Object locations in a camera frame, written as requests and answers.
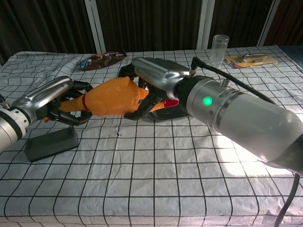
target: robotic hand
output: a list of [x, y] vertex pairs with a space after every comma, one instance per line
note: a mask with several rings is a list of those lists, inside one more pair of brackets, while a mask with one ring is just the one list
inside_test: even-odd
[[47, 117], [68, 125], [87, 122], [92, 114], [82, 111], [80, 117], [60, 111], [60, 102], [82, 95], [80, 90], [89, 91], [89, 83], [72, 81], [69, 77], [59, 77], [27, 95], [17, 99], [9, 106], [2, 98], [0, 104], [0, 152], [25, 136], [26, 127]]
[[[197, 66], [225, 76], [261, 99], [228, 87], [228, 80], [221, 84], [213, 78], [194, 75]], [[143, 108], [151, 109], [157, 97], [178, 100], [185, 112], [258, 156], [266, 165], [303, 175], [303, 123], [293, 112], [270, 103], [263, 94], [196, 57], [191, 69], [168, 60], [142, 57], [134, 58], [131, 67], [139, 76], [139, 84], [156, 94], [153, 100], [143, 101], [141, 113], [146, 113]], [[138, 112], [125, 115], [133, 120], [140, 116]]]

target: table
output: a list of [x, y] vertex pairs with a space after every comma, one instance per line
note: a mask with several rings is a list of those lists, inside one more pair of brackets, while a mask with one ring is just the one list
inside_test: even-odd
[[[302, 69], [277, 46], [227, 53], [259, 51], [278, 63], [247, 69], [224, 65], [223, 70], [303, 119]], [[136, 56], [188, 66], [193, 56], [207, 61], [209, 51], [127, 55], [111, 67], [81, 71], [77, 63], [89, 54], [19, 52], [0, 69], [0, 93], [12, 102], [58, 76], [95, 87], [116, 77]], [[206, 70], [198, 73], [221, 79]], [[263, 165], [192, 117], [164, 122], [92, 117], [76, 127], [78, 148], [28, 162], [23, 151], [27, 138], [66, 127], [36, 122], [25, 138], [0, 154], [1, 226], [272, 226], [293, 181], [290, 172]], [[303, 226], [302, 185], [301, 180], [283, 226]]]

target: black grid line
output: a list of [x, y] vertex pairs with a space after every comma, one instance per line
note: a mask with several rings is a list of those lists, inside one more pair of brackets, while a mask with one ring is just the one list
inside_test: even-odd
[[[265, 51], [266, 53], [271, 54], [273, 57], [275, 57], [278, 60], [278, 64], [272, 64], [272, 65], [264, 65], [264, 66], [257, 66], [257, 67], [251, 67], [251, 70], [247, 69], [240, 69], [240, 70], [234, 70], [232, 69], [229, 65], [224, 64], [222, 66], [222, 70], [231, 73], [233, 76], [237, 77], [238, 79], [244, 81], [245, 83], [248, 83], [250, 86], [255, 87], [255, 88], [260, 88], [258, 89], [259, 91], [264, 91], [264, 93], [270, 94], [270, 97], [272, 97], [274, 100], [278, 102], [278, 105], [281, 107], [287, 107], [290, 109], [294, 109], [294, 113], [296, 114], [303, 114], [303, 93], [301, 93], [301, 90], [303, 89], [303, 74], [302, 70], [300, 68], [296, 67], [295, 63], [291, 62], [291, 59], [287, 58], [287, 55], [284, 55], [284, 53], [278, 49], [277, 47], [260, 47], [260, 48], [231, 48], [228, 49], [228, 54], [234, 55], [234, 54], [243, 54], [244, 52], [250, 52], [250, 53], [256, 53], [256, 51]], [[190, 66], [190, 62], [193, 56], [198, 56], [200, 57], [203, 61], [208, 62], [209, 61], [209, 51], [197, 51], [197, 50], [189, 50], [189, 51], [171, 51], [171, 52], [148, 52], [142, 53], [142, 56], [153, 56], [153, 57], [158, 57], [161, 54], [160, 57], [164, 59], [169, 59], [172, 61], [176, 61], [182, 65], [185, 65], [186, 67]], [[34, 54], [32, 52], [23, 52], [21, 54], [16, 54], [12, 58], [10, 58], [10, 61], [7, 62], [1, 69], [0, 69], [0, 81], [3, 81], [5, 86], [0, 87], [0, 93], [3, 92], [5, 97], [7, 97], [10, 100], [15, 100], [17, 97], [20, 95], [24, 94], [24, 90], [33, 90], [36, 87], [45, 84], [47, 81], [51, 80], [52, 78], [55, 78], [60, 75], [71, 75], [71, 77], [77, 78], [76, 80], [82, 80], [86, 82], [91, 82], [92, 85], [96, 86], [100, 82], [104, 82], [105, 80], [109, 80], [111, 78], [114, 78], [116, 76], [116, 72], [124, 65], [130, 63], [130, 60], [133, 57], [140, 56], [137, 55], [136, 53], [129, 53], [127, 56], [127, 59], [123, 60], [122, 62], [118, 63], [117, 65], [114, 65], [113, 67], [107, 67], [102, 70], [96, 70], [96, 71], [91, 71], [91, 72], [84, 72], [81, 70], [77, 70], [77, 64], [76, 62], [80, 59], [83, 58], [86, 55], [77, 55], [77, 54], [60, 54], [60, 53], [37, 53]], [[199, 70], [199, 74], [205, 75], [207, 74], [208, 76], [214, 77], [218, 81], [222, 81], [222, 77], [216, 75], [216, 74], [209, 74], [208, 71], [206, 70]], [[282, 98], [291, 98], [293, 99], [292, 103], [287, 103], [285, 99]], [[50, 126], [50, 124], [39, 124], [36, 125], [35, 127], [30, 127], [29, 134], [41, 134], [45, 133], [48, 131], [52, 130], [58, 130], [62, 129], [65, 126], [61, 124], [53, 124]], [[142, 129], [144, 128], [145, 131], [140, 131], [143, 132], [143, 134], [139, 133], [139, 127]], [[50, 180], [61, 180], [66, 181], [66, 180], [73, 180], [75, 184], [77, 182], [84, 182], [84, 186], [80, 190], [80, 196], [79, 195], [73, 195], [71, 194], [60, 194], [58, 193], [57, 195], [43, 195], [43, 194], [37, 194], [36, 192], [34, 193], [34, 196], [32, 195], [13, 195], [10, 191], [10, 196], [9, 198], [15, 198], [16, 199], [24, 199], [24, 198], [70, 198], [70, 199], [78, 199], [77, 204], [75, 206], [78, 206], [77, 209], [77, 214], [75, 215], [64, 215], [64, 216], [71, 216], [71, 217], [78, 217], [80, 219], [81, 224], [76, 224], [79, 226], [94, 226], [94, 225], [104, 225], [111, 227], [112, 225], [116, 226], [191, 226], [192, 224], [187, 223], [184, 224], [183, 218], [188, 218], [188, 217], [196, 217], [196, 216], [184, 216], [182, 213], [186, 210], [181, 210], [181, 205], [182, 202], [180, 202], [180, 199], [188, 199], [188, 198], [197, 198], [197, 200], [204, 200], [205, 203], [205, 214], [201, 216], [201, 222], [199, 223], [199, 226], [203, 225], [210, 225], [210, 226], [232, 226], [232, 223], [230, 222], [232, 217], [251, 217], [252, 221], [252, 226], [255, 226], [255, 220], [257, 217], [266, 217], [266, 216], [271, 216], [274, 217], [274, 215], [264, 215], [262, 214], [264, 210], [260, 209], [259, 204], [258, 205], [258, 212], [257, 214], [252, 214], [252, 215], [241, 215], [237, 212], [233, 213], [232, 210], [236, 208], [237, 204], [225, 204], [224, 208], [228, 209], [230, 206], [232, 207], [231, 214], [227, 215], [220, 215], [222, 217], [227, 217], [228, 222], [225, 223], [222, 222], [220, 224], [209, 224], [209, 210], [212, 210], [214, 208], [214, 204], [207, 203], [208, 199], [217, 199], [219, 201], [225, 201], [225, 200], [230, 200], [233, 202], [231, 199], [244, 199], [244, 198], [256, 198], [257, 203], [258, 203], [258, 198], [264, 198], [265, 200], [270, 199], [270, 198], [276, 198], [277, 200], [282, 197], [287, 197], [288, 194], [283, 195], [281, 193], [281, 190], [279, 190], [279, 187], [281, 185], [276, 182], [275, 179], [292, 179], [292, 175], [272, 175], [270, 174], [269, 169], [265, 168], [265, 171], [267, 173], [266, 176], [251, 176], [248, 175], [246, 170], [244, 169], [243, 165], [244, 163], [249, 164], [249, 163], [255, 163], [258, 162], [257, 160], [241, 160], [240, 159], [240, 154], [237, 148], [235, 148], [234, 143], [232, 142], [232, 146], [228, 145], [225, 146], [224, 144], [214, 144], [214, 137], [216, 139], [219, 138], [224, 138], [222, 135], [217, 135], [217, 134], [212, 134], [212, 133], [207, 133], [205, 134], [197, 134], [197, 127], [199, 127], [199, 132], [205, 132], [210, 130], [207, 128], [206, 125], [202, 123], [197, 123], [194, 121], [192, 117], [185, 118], [184, 120], [173, 120], [170, 122], [170, 124], [166, 123], [159, 123], [154, 121], [153, 119], [150, 120], [149, 117], [144, 117], [142, 120], [139, 120], [137, 122], [129, 122], [126, 121], [125, 119], [121, 117], [112, 117], [108, 116], [106, 118], [95, 118], [93, 117], [88, 124], [84, 125], [83, 127], [77, 128], [77, 132], [79, 134], [79, 140], [80, 140], [80, 147], [76, 150], [71, 150], [71, 151], [66, 151], [64, 154], [68, 155], [69, 158], [71, 158], [69, 161], [62, 162], [61, 161], [56, 161], [58, 160], [57, 157], [60, 157], [60, 155], [54, 156], [52, 160], [49, 161], [39, 161], [38, 163], [26, 163], [22, 161], [16, 162], [16, 159], [13, 156], [19, 155], [21, 152], [23, 152], [23, 149], [10, 149], [9, 151], [4, 151], [3, 153], [0, 154], [0, 168], [5, 167], [5, 169], [2, 170], [2, 172], [5, 172], [5, 174], [9, 171], [10, 166], [13, 168], [17, 166], [23, 165], [23, 167], [29, 168], [30, 166], [41, 166], [43, 165], [48, 165], [48, 167], [51, 168], [68, 168], [67, 173], [62, 175], [48, 175], [46, 177], [46, 174], [49, 173], [49, 168], [46, 169], [46, 174], [43, 175], [42, 177], [14, 177], [13, 175], [11, 176], [5, 176], [2, 175], [2, 179], [0, 180], [0, 184], [2, 185], [8, 185], [10, 183], [10, 180], [17, 180], [19, 181], [19, 189], [21, 187], [22, 182], [26, 182], [29, 180], [37, 180], [42, 182], [47, 182]], [[98, 135], [92, 137], [91, 135], [98, 131]], [[141, 140], [143, 142], [146, 142], [146, 147], [142, 148], [136, 147], [137, 140]], [[199, 140], [205, 140], [208, 141], [210, 140], [211, 144], [209, 143], [198, 143], [196, 144], [197, 141]], [[166, 147], [160, 147], [159, 143], [160, 141], [164, 141], [166, 144]], [[219, 149], [233, 149], [235, 151], [235, 154], [238, 156], [238, 161], [234, 160], [225, 160], [223, 157], [219, 159], [220, 153], [218, 153]], [[183, 152], [186, 151], [188, 155], [186, 156], [186, 159], [184, 157], [180, 159], [180, 157], [177, 157], [177, 155], [183, 154]], [[214, 158], [215, 159], [209, 159], [209, 160], [201, 160], [201, 158], [198, 158], [198, 151], [201, 152], [206, 152], [209, 154], [215, 154]], [[114, 161], [115, 159], [115, 154], [117, 153], [121, 154], [121, 160], [119, 161]], [[129, 154], [132, 152], [131, 157], [126, 156], [125, 154]], [[150, 159], [137, 159], [135, 155], [139, 154], [140, 152], [146, 152], [146, 154], [151, 154]], [[96, 155], [104, 155], [103, 158], [98, 158], [98, 160], [95, 160]], [[218, 176], [209, 176], [209, 175], [204, 175], [201, 176], [201, 169], [200, 166], [207, 166], [207, 165], [212, 165], [212, 164], [218, 164], [220, 167], [221, 165], [229, 163], [229, 164], [237, 164], [241, 165], [242, 168], [244, 169], [244, 176], [242, 175], [237, 175], [237, 176], [225, 176], [225, 175], [218, 175]], [[100, 176], [97, 175], [90, 175], [90, 170], [88, 171], [88, 174], [84, 176], [83, 178], [80, 176], [76, 176], [74, 174], [69, 175], [69, 172], [71, 171], [72, 167], [77, 167], [79, 168], [89, 168], [93, 166], [97, 166], [100, 169]], [[126, 171], [128, 173], [129, 170], [129, 175], [119, 175], [116, 176], [111, 176], [112, 172], [112, 167], [117, 167], [117, 165], [120, 166], [120, 168], [124, 168], [123, 171]], [[138, 176], [133, 175], [134, 172], [134, 165], [140, 165], [142, 167], [142, 170], [147, 168], [150, 171], [153, 171], [152, 175], [145, 176], [144, 178], [140, 178]], [[157, 171], [156, 167], [157, 166], [167, 166], [167, 165], [172, 165], [174, 166], [174, 169], [176, 171], [176, 176], [167, 176], [163, 178], [163, 176], [159, 175], [156, 176], [155, 173]], [[196, 165], [197, 166], [197, 175], [194, 174], [189, 174], [189, 175], [182, 175], [180, 177], [178, 168], [178, 165], [183, 165], [183, 166], [192, 166]], [[222, 168], [219, 168], [220, 173], [224, 173]], [[228, 192], [227, 194], [218, 194], [218, 195], [205, 195], [204, 192], [204, 187], [206, 185], [202, 184], [203, 180], [222, 180], [225, 182], [225, 187], [227, 190], [230, 190], [226, 184], [226, 179], [229, 179], [229, 181], [232, 182], [233, 179], [246, 179], [249, 184], [247, 186], [247, 190], [249, 188], [252, 189], [253, 193], [252, 194], [237, 194], [237, 193], [232, 193], [232, 195]], [[254, 185], [252, 184], [252, 180], [258, 180], [258, 179], [268, 179], [273, 182], [274, 186], [276, 187], [277, 191], [274, 194], [271, 195], [258, 195], [256, 196]], [[146, 180], [146, 181], [152, 181], [152, 192], [150, 194], [147, 194], [146, 196], [141, 196], [137, 195], [136, 193], [133, 193], [132, 190], [132, 184], [134, 184], [134, 180]], [[161, 194], [155, 194], [155, 182], [159, 180], [171, 180], [171, 181], [177, 181], [176, 188], [171, 188], [171, 190], [176, 190], [178, 191], [175, 192], [175, 194], [171, 194], [171, 196], [165, 196]], [[199, 182], [199, 186], [202, 188], [202, 195], [180, 195], [180, 189], [179, 189], [179, 184], [181, 180], [192, 180], [195, 182]], [[125, 181], [130, 183], [130, 188], [128, 191], [127, 195], [114, 195], [114, 194], [108, 194], [108, 189], [110, 188], [110, 181]], [[88, 187], [88, 182], [91, 182], [93, 184], [98, 183], [98, 187], [106, 187], [104, 195], [102, 193], [94, 194], [93, 192], [89, 191], [89, 193], [86, 192], [84, 194], [84, 190], [87, 190]], [[0, 199], [7, 197], [6, 195], [0, 194]], [[88, 214], [80, 214], [80, 208], [85, 208], [85, 204], [81, 203], [81, 200], [84, 198], [91, 198], [91, 199], [98, 199], [101, 198], [103, 199], [103, 204], [102, 204], [102, 210], [103, 214], [102, 215], [88, 215]], [[127, 215], [121, 215], [118, 213], [115, 213], [114, 215], [107, 215], [106, 213], [108, 212], [108, 209], [110, 209], [110, 205], [108, 203], [105, 203], [105, 199], [122, 199], [126, 201], [127, 205], [127, 212], [125, 214]], [[153, 213], [150, 216], [146, 217], [151, 217], [153, 219], [153, 223], [150, 224], [139, 224], [134, 222], [132, 219], [133, 217], [132, 214], [134, 214], [133, 210], [130, 212], [130, 208], [132, 208], [132, 203], [130, 203], [130, 200], [132, 198], [150, 198], [151, 199], [151, 206], [153, 208]], [[179, 201], [179, 205], [176, 204], [176, 207], [173, 209], [173, 213], [170, 215], [159, 215], [159, 209], [157, 207], [157, 204], [155, 202], [156, 199], [173, 199], [171, 201]], [[303, 195], [298, 194], [296, 195], [297, 199], [302, 199]], [[60, 219], [59, 216], [61, 216], [60, 212], [57, 212], [55, 214], [54, 212], [54, 206], [55, 203], [53, 204], [53, 213], [48, 213], [46, 215], [41, 215], [42, 216], [47, 216], [47, 217], [55, 217], [59, 223], [61, 223], [64, 226], [67, 225], [75, 225], [72, 222], [68, 221], [68, 218], [66, 219]], [[30, 214], [30, 210], [28, 210], [29, 216], [31, 217], [32, 220], [35, 221], [36, 216], [32, 216]], [[299, 215], [287, 215], [286, 217], [302, 217], [303, 214]], [[104, 221], [101, 223], [95, 223], [95, 222], [87, 222], [83, 219], [83, 217], [103, 217]], [[115, 217], [125, 217], [127, 218], [126, 223], [116, 223]], [[175, 223], [165, 223], [165, 220], [161, 221], [158, 218], [165, 218], [165, 217], [172, 217], [176, 218], [178, 222], [176, 221]]]

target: green indicator light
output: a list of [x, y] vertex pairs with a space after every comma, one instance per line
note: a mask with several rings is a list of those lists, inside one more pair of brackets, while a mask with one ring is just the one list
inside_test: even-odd
[[206, 96], [204, 99], [203, 99], [203, 104], [205, 106], [210, 106], [211, 104], [213, 103], [213, 99], [209, 96]]

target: red band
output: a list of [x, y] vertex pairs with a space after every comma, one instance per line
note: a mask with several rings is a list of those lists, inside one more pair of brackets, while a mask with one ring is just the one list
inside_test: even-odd
[[86, 95], [86, 93], [84, 93], [84, 95], [82, 96], [82, 104], [83, 104], [84, 108], [85, 108], [87, 111], [89, 111], [88, 108], [87, 108], [87, 106], [86, 106], [86, 104], [85, 104], [85, 95]]

